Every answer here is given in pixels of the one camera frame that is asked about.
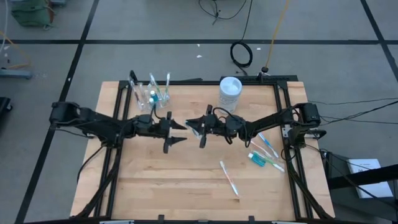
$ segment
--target cable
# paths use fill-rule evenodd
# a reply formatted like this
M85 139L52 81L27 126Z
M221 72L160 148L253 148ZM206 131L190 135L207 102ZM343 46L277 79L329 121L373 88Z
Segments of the cable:
M74 135L74 136L79 136L79 137L83 137L83 138L87 138L87 139L93 139L93 138L94 138L94 136L85 136L85 135L82 135L82 134L77 134L77 133L73 133L73 132L71 132L71 131L67 131L67 130L65 130L65 129L56 128L56 129L53 129L53 130L54 130L54 131L63 131L63 132L72 134L72 135Z
M8 69L29 67L32 64L32 62L31 62L30 57L28 56L28 54L25 53L23 50L21 50L18 47L18 45L14 44L3 32L0 31L0 35L2 35L13 47L15 47L28 60L27 64L13 65L13 66L8 67Z
M322 152L322 151L328 152L330 155L332 155L332 156L333 156L334 158L336 158L336 159L339 159L339 160L341 160L341 161L343 161L343 162L346 162L346 163L351 164L351 165L354 165L354 166L358 166L358 167L363 168L363 169L370 170L370 168L367 168L367 167L365 167L365 166L361 166L361 165L353 164L352 162L348 162L348 161L346 161L346 160L344 160L344 159L342 159L342 158L340 158L340 157L334 155L332 152L330 152L330 151L328 151L328 150L326 150L326 149L324 149L324 148L318 149L318 148L316 148L315 146L311 146L311 145L309 145L309 144L306 144L306 146L309 146L310 148L315 149L315 150L320 151L320 152Z
M320 116L321 118L330 118L330 119L342 119L342 118L335 118L335 117L331 117L331 116ZM357 119L345 119L347 121L354 121L354 122L361 122L361 123L376 123L376 124L398 124L395 122L385 122L385 121L363 121L363 120L357 120Z
M237 13L236 13L235 15L233 15L233 16L231 16L231 17L228 17L228 18L222 18L222 17L219 17L219 16L218 16L218 6L217 6L216 0L213 0L214 4L215 4L215 6L216 6L215 15L213 15L213 14L211 14L210 12L206 11L206 10L202 7L202 5L200 4L201 0L198 0L198 3L199 3L200 8L201 8L205 13L207 13L207 14L213 16L213 17L216 18L216 19L228 20L228 19L233 19L235 16L237 16L237 15L241 12L241 10L243 9L244 5L246 4L246 1L248 1L248 0L244 0L242 6L239 8L239 10L237 11Z
M349 179L345 174L343 174L342 171L340 171L336 166L334 166L334 165L322 154L321 150L319 150L318 148L316 148L316 147L314 147L314 146L308 145L308 144L307 144L307 146L310 146L312 149L315 149L315 150L319 151L321 157L322 157L329 165L331 165L337 172L339 172L340 175L341 175L344 179L346 179L347 182L348 182L349 184L351 184L353 187L356 187L356 188L362 190L363 192L365 192L365 193L367 193L368 195L370 195L373 199L375 199L375 200L377 200L377 201L379 201L379 202L381 202L381 203L384 203L384 204L386 204L386 205L388 205L388 206L390 206L390 207L392 207L392 208L398 210L398 206L397 206L397 205L391 204L391 203L389 203L389 202L385 202L385 201L379 199L378 197L374 196L373 194L371 194L371 193L368 192L367 190L363 189L363 188L360 187L358 184L355 184L351 179Z
M286 0L286 4L285 4L285 7L284 7L284 10L280 14L278 24L276 25L276 28L275 28L275 31L274 31L274 35L272 35L271 45L269 46L268 58L267 58L267 62L266 62L266 70L267 71L268 71L269 60L271 59L271 55L272 55L272 49L274 48L274 41L276 39L276 35L277 35L278 31L279 31L280 24L282 23L282 20L283 20L283 18L285 16L285 12L286 12L288 7L289 7L289 0Z
M321 126L328 125L328 124L331 124L331 123L335 123L335 122L338 122L338 121L343 121L343 120L351 119L351 118L357 118L357 117L362 116L362 115L364 115L364 114L367 114L367 113L370 113L370 112L373 112L373 111L376 111L376 110L385 108L385 107L387 107L387 106L394 105L394 104L396 104L396 103L398 103L398 101L394 101L394 102L392 102L392 103L388 103L388 104L386 104L386 105L384 105L384 106L380 106L380 107L377 107L377 108L374 108L374 109L371 109L371 110L368 110L368 111L364 111L364 112L352 114L352 115L349 115L349 116L347 116L347 117L345 117L345 118L340 118L340 119L336 119L336 120L334 120L334 121L329 121L329 122L327 122L327 124L321 124Z
M154 114L155 111L156 111L156 105L154 105L154 106L152 107L151 111L150 111L150 118L151 118L151 119L150 119L148 122L142 122L142 121L141 121L141 122L144 123L144 124L149 124L149 123L153 122L152 115ZM119 132L119 139L120 139L120 140L123 140L123 138L124 138L124 135L122 134L124 128L125 128L129 123L131 123L131 122L133 122L133 121L137 121L137 120L135 120L135 119L130 119L130 120L129 120L128 122L126 122L126 124L124 124L123 127L120 129L120 132Z
M5 13L6 21L4 23L4 33L7 34L7 27L8 27L8 0L5 0L5 2L6 2L6 13ZM2 52L2 49L4 48L4 44L5 43L6 43L6 35L3 35L2 44L1 44L1 47L0 47L0 54Z
M290 162L290 161L292 161L292 160L294 159L294 157L296 157L296 153L295 153L289 160L287 160L287 159L284 158L284 156L283 156L284 151L285 151L285 149L282 149L281 152L280 152L280 157L281 157L284 161Z
M88 163L90 160L92 160L92 158L95 157L95 155L97 155L97 154L100 152L100 150L101 150L102 148L104 148L104 146L101 146L99 149L97 149L97 151L95 151L95 152L83 163L83 165L81 165L81 167L80 167L80 169L79 169L79 172L77 173L77 182L78 182L78 183L79 183L80 173L81 173L81 171L83 170L83 168L87 165L87 163Z
M241 40L232 43L232 45L231 45L231 47L230 47L230 49L229 49L229 56L231 57L232 62L233 62L240 70L242 70L242 72L244 73L245 76L248 76L248 73L247 73L243 68L248 68L248 67L252 64L252 62L253 62L253 52L251 51L250 47L249 47L247 44L245 44L245 43L243 42L244 36L246 35L246 30L248 29L248 24L249 24L249 18L250 18L250 13L251 13L251 6L252 6L252 4L253 4L253 0L250 1L250 7L249 7L249 12L248 12L248 17L247 17L247 19L246 19L246 25L244 26L244 32L243 32L243 35L242 35ZM236 45L242 45L242 46L247 50L247 52L249 53L249 61L248 61L247 63L239 63L239 62L235 59L233 50L234 50L234 47L235 47Z
M157 118L157 119L161 119L157 114L156 114L156 105L154 105L154 107L152 108L152 110L153 110L153 112L155 113L155 117Z
M248 140L248 129L246 128L246 125L245 125L241 120L239 120L238 118L235 118L228 110L226 110L226 109L224 109L224 108L220 108L220 107L215 107L215 108L213 108L213 111L212 111L213 114L214 114L214 111L215 111L215 110L224 111L224 112L227 113L230 117L232 117L233 119L235 119L236 121L238 121L239 123L241 123L241 124L243 125L243 128L244 128L244 135L245 135L245 137L244 137L244 147L248 148L248 147L250 146L250 140ZM227 142L228 144L232 144L232 139L231 139L231 137L225 136L224 138L225 138L225 140L226 140L226 142Z
M311 102L311 103L320 103L320 104L323 104L323 105L345 105L345 104L355 104L355 103L369 103L369 102L383 101L383 100L398 100L398 97L394 97L394 98L381 98L381 99L376 99L376 100L349 101L349 102L342 102L342 103L325 103L325 102L313 101L313 100L309 100L308 102Z

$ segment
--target white container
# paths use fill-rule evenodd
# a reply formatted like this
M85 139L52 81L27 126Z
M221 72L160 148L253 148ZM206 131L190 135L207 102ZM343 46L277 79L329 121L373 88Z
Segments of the white container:
M242 83L235 77L226 77L222 79L220 83L220 97L218 99L218 106L226 109L232 113L236 105L238 105L238 99L242 92Z

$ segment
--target white lid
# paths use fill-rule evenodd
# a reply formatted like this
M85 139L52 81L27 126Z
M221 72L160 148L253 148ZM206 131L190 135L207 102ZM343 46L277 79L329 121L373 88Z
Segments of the white lid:
M242 83L235 77L225 77L220 83L220 90L227 96L238 96L242 92Z

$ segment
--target toothbrush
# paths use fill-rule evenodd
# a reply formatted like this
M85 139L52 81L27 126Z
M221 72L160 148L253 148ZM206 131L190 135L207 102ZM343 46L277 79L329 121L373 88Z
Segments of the toothbrush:
M154 84L154 86L156 88L156 91L158 92L158 94L160 96L160 99L164 100L162 92L160 91L160 88L159 88L159 86L157 85L157 83L155 81L155 77L151 73L149 75L150 75L150 81Z
M257 147L260 148L261 150L263 150L263 151L266 153L266 155L267 155L268 157L271 157L271 158L272 158L272 155L271 155L269 152L267 152L263 147L257 145L257 144L254 143L253 141L250 141L250 143L253 144L253 145L255 145L255 146L257 146Z
M271 146L271 144L269 143L269 141L267 141L267 140L265 139L265 137L264 137L261 133L259 133L259 136L260 136L260 138L264 141L264 143L268 146L268 148L270 148L270 149L272 150L272 152L274 153L275 157L276 157L276 158L279 158L278 153L276 153L275 149Z
M285 172L285 170L284 170L283 168L281 168L280 165L278 165L278 164L276 164L274 161L272 161L272 159L270 159L270 158L268 158L268 157L266 157L266 156L262 156L262 158L263 158L265 161L269 162L271 165L273 165L276 169L279 169L281 172Z
M134 96L136 96L137 105L138 105L139 109L142 110L142 107L144 106L144 104L141 103L141 101L139 100L138 93L137 93L134 81L133 81L133 79L131 77L129 77L129 82L130 82L130 86L131 86L131 88L132 88L132 90L134 92Z
M164 93L165 100L167 100L167 98L170 98L169 97L169 85L170 85L170 72L167 73L167 78L166 78L166 90Z
M231 184L231 187L234 190L234 193L236 194L236 196L239 196L238 189L236 188L236 186L235 186L234 182L231 180L231 178L229 178L229 175L226 172L225 165L224 165L223 161L220 161L220 166L221 166L221 168L223 168L224 174L225 174L226 178L228 179L229 183Z

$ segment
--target paper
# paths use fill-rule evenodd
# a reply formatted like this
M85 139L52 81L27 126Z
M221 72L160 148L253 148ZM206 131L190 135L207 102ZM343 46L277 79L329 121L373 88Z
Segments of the paper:
M366 167L368 169L378 169L380 167L380 163L377 159L348 159L349 163L348 168L352 174L357 172L367 171L367 169L363 168ZM380 182L377 184L366 184L360 185L364 190L367 190L370 194L373 194L376 197L393 197L390 186L387 182ZM372 198L367 193L363 192L362 190L356 189L358 196L360 198Z

